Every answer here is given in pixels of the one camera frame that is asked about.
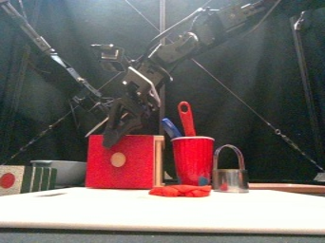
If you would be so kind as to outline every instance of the red towel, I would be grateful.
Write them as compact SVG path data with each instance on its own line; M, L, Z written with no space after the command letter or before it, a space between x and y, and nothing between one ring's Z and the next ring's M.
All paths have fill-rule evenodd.
M163 187L154 187L148 194L155 196L187 196L202 197L208 196L211 186L190 186L190 185L171 185Z

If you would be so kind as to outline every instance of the beige circle sticker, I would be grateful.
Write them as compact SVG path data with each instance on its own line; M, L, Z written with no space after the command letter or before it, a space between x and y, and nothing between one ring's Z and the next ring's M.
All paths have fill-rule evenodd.
M114 167L122 167L126 163L126 160L127 158L120 152L114 153L111 156L111 164Z

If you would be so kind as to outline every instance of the red cup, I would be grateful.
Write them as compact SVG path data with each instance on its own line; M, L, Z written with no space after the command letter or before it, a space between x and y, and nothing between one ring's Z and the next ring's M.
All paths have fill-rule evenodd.
M212 142L210 137L179 137L171 140L179 184L211 183Z

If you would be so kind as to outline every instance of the red handle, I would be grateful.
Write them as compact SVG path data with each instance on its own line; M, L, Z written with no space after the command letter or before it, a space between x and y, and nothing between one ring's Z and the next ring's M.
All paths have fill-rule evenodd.
M195 136L191 109L187 102L180 102L178 104L178 113L184 127L186 136Z

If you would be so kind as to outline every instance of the silver padlock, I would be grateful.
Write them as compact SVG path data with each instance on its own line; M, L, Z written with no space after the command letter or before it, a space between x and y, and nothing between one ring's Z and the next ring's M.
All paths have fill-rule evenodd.
M238 155L238 169L218 169L218 154L225 147L231 148ZM212 155L212 190L223 193L249 192L249 176L245 170L243 155L231 144L216 148Z

